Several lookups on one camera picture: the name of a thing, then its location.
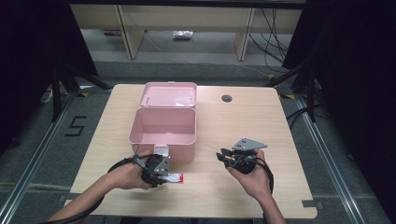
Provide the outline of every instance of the gray carpet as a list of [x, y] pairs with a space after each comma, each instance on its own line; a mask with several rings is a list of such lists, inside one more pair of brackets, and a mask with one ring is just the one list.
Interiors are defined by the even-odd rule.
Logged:
[[[108, 84], [146, 83], [148, 81], [193, 81], [198, 85], [262, 86], [269, 75], [278, 77], [266, 66], [216, 65], [207, 63], [95, 63], [100, 79]], [[78, 79], [80, 85], [91, 85]], [[291, 80], [279, 84], [280, 94], [290, 93]], [[63, 206], [78, 168], [101, 117], [109, 91], [88, 89], [87, 97], [77, 97], [67, 109], [64, 121], [51, 143], [48, 154], [37, 171], [33, 182], [23, 197], [11, 223], [37, 223], [45, 220]], [[285, 115], [298, 110], [295, 100], [281, 99]], [[359, 168], [346, 156], [347, 149], [330, 118], [322, 108], [316, 109], [317, 125], [334, 157], [347, 185], [355, 196], [363, 216], [368, 223], [389, 223], [370, 187], [366, 184]], [[80, 136], [70, 129], [75, 124], [84, 126]], [[50, 126], [51, 104], [37, 108], [36, 112], [19, 135], [20, 145], [10, 147], [0, 158], [0, 203], [24, 171], [30, 158]], [[312, 220], [288, 220], [289, 223], [350, 223], [347, 212], [339, 199], [332, 181], [318, 154], [303, 118], [297, 118], [291, 133], [314, 199], [318, 204], [318, 216]], [[120, 223], [119, 217], [89, 217], [86, 223]]]

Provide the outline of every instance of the desk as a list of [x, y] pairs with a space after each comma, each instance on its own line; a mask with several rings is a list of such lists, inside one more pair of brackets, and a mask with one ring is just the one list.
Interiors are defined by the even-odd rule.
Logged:
[[[71, 193], [81, 193], [117, 161], [133, 154], [128, 141], [143, 85], [117, 85], [93, 135]], [[233, 97], [230, 103], [221, 96]], [[240, 138], [268, 144], [265, 158], [275, 177], [274, 197], [285, 218], [314, 218], [313, 200], [277, 93], [272, 88], [209, 87], [197, 89], [195, 158], [172, 165], [184, 173], [183, 184], [147, 191], [115, 189], [92, 214], [123, 217], [260, 218], [262, 210], [216, 157]]]

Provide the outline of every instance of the pink plastic container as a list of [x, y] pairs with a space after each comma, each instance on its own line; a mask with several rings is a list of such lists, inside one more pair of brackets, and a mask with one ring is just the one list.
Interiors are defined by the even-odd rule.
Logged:
[[150, 82], [136, 110], [129, 136], [140, 150], [168, 146], [171, 162], [190, 162], [196, 140], [196, 85], [186, 82]]

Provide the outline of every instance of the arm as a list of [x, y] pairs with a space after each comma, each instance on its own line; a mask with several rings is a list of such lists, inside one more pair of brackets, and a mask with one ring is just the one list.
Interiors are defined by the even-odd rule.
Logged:
[[149, 189], [150, 184], [141, 178], [142, 168], [136, 164], [125, 164], [108, 174], [102, 175], [82, 194], [49, 218], [49, 221], [68, 218], [91, 208], [113, 189]]
[[[258, 158], [265, 161], [263, 151], [256, 149], [255, 153]], [[227, 170], [239, 181], [247, 194], [257, 200], [268, 223], [286, 223], [285, 218], [283, 218], [277, 207], [276, 201], [272, 197], [268, 175], [259, 165], [256, 165], [254, 170], [248, 175], [239, 173], [233, 167], [227, 167]]]

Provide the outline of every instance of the floor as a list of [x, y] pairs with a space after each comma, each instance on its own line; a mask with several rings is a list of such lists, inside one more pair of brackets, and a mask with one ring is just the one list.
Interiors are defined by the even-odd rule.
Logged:
[[[221, 85], [262, 86], [271, 77], [278, 77], [287, 71], [280, 67], [281, 63], [278, 60], [266, 56], [258, 49], [251, 39], [247, 45], [245, 60], [238, 62], [232, 34], [193, 33], [189, 41], [176, 41], [173, 39], [173, 32], [149, 31], [145, 34], [137, 57], [129, 60], [120, 36], [103, 35], [103, 31], [99, 30], [81, 32], [101, 79], [109, 84], [129, 83], [131, 77], [138, 78], [142, 83], [150, 80], [152, 76], [173, 80], [172, 78], [179, 78], [181, 74], [186, 78], [195, 78], [200, 72], [208, 71], [207, 74], [202, 72], [201, 75], [210, 81], [197, 79], [198, 84], [218, 85], [219, 82]], [[268, 39], [269, 35], [252, 36], [260, 46], [264, 49], [268, 47], [269, 52], [282, 59], [283, 54], [276, 47], [277, 43], [272, 42], [274, 46], [267, 46], [263, 39]], [[278, 36], [279, 41], [285, 46], [282, 48], [288, 46], [291, 38], [291, 35]], [[244, 74], [244, 77], [248, 77], [246, 82], [238, 81], [239, 79], [227, 82], [226, 78], [214, 78], [233, 77], [236, 76], [234, 73]], [[303, 108], [305, 104], [303, 95], [292, 95], [291, 82], [292, 79], [276, 87], [285, 116]], [[84, 80], [79, 80], [78, 83], [83, 87], [91, 86]], [[27, 183], [25, 195], [15, 201], [19, 207], [11, 212], [12, 218], [9, 223], [38, 222], [63, 206], [64, 197], [73, 184], [74, 176], [110, 94], [109, 91], [96, 88], [89, 88], [87, 92], [89, 97], [70, 94], [63, 97], [67, 113], [59, 127], [54, 127], [50, 122], [51, 105], [40, 106], [33, 114], [31, 122], [19, 134], [22, 139], [20, 144], [10, 147], [0, 158], [0, 204], [4, 204], [9, 200], [14, 186], [18, 186], [18, 181], [21, 181], [20, 177], [28, 172], [25, 169], [30, 165], [31, 159], [37, 156], [37, 151], [41, 150], [45, 155], [35, 170], [29, 171], [36, 173]], [[43, 100], [47, 99], [49, 94], [50, 92], [46, 93]], [[318, 217], [288, 222], [390, 223], [370, 187], [365, 183], [359, 168], [347, 156], [347, 148], [325, 109], [318, 108], [315, 114], [316, 123], [312, 123], [306, 114], [302, 114], [295, 121], [294, 118], [290, 118], [289, 122], [308, 184], [317, 204]], [[65, 136], [71, 132], [69, 126], [75, 121], [76, 116], [81, 115], [86, 118], [79, 119], [78, 122], [81, 123], [77, 124], [85, 127], [84, 133], [82, 137], [74, 138], [72, 141], [72, 138]], [[48, 137], [48, 130], [51, 129], [55, 130], [56, 134]], [[49, 149], [42, 146], [42, 140], [46, 137], [49, 139]], [[120, 223], [120, 218], [90, 217], [87, 223]]]

